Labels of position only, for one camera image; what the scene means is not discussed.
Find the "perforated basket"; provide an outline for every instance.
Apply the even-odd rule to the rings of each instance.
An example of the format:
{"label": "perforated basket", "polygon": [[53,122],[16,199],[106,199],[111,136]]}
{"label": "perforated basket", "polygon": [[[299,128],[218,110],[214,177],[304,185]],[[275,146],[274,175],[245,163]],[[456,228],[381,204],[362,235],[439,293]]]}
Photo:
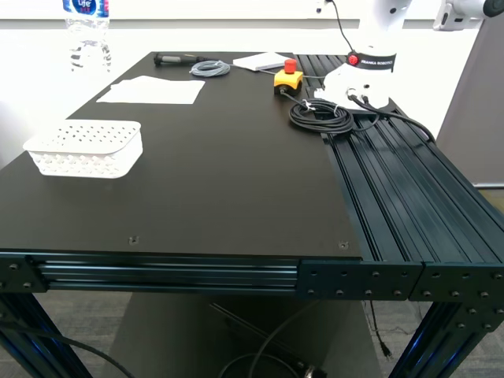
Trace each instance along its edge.
{"label": "perforated basket", "polygon": [[143,152],[140,127],[123,120],[64,120],[23,148],[43,175],[116,179]]}

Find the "paper sheet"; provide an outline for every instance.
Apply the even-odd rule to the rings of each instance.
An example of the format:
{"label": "paper sheet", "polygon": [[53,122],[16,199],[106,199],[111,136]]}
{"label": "paper sheet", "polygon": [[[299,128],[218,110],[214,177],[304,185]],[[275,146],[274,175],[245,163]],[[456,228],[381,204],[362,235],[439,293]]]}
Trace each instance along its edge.
{"label": "paper sheet", "polygon": [[277,53],[263,53],[252,55],[250,57],[241,57],[235,59],[233,65],[242,67],[244,69],[251,69],[258,71],[260,69],[274,69],[276,67],[283,67],[284,63],[289,57],[283,57]]}
{"label": "paper sheet", "polygon": [[202,80],[172,81],[139,76],[112,85],[97,102],[193,104],[205,85]]}

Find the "bottle label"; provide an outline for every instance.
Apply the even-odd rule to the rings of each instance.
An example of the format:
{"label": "bottle label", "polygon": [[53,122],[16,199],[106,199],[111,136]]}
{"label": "bottle label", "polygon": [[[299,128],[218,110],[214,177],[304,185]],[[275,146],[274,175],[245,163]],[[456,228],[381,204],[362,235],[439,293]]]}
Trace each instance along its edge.
{"label": "bottle label", "polygon": [[109,0],[63,0],[63,9],[97,18],[109,16]]}

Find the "white robot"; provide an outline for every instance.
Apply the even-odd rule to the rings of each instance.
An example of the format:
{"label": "white robot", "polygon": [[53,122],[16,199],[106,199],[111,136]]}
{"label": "white robot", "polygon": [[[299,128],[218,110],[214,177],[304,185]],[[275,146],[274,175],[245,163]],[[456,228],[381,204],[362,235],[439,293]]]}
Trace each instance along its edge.
{"label": "white robot", "polygon": [[[395,63],[395,38],[401,31],[412,0],[368,0],[367,14],[361,19],[359,32],[365,43],[353,46],[346,63],[327,74],[324,90],[315,97],[334,102],[347,109],[363,110],[349,99],[366,98],[375,109],[389,105],[388,85]],[[434,29],[463,30],[471,18],[496,17],[504,12],[504,0],[443,0]]]}

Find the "notepad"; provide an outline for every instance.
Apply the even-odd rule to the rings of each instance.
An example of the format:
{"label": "notepad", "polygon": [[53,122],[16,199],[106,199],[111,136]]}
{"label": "notepad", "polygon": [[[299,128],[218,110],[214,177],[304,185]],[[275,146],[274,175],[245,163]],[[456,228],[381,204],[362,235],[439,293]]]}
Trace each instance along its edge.
{"label": "notepad", "polygon": [[251,57],[241,57],[235,59],[233,65],[243,69],[251,69],[252,71],[259,71],[261,69],[275,69],[283,67],[284,63],[289,57],[283,57],[277,53],[263,53],[252,55]]}

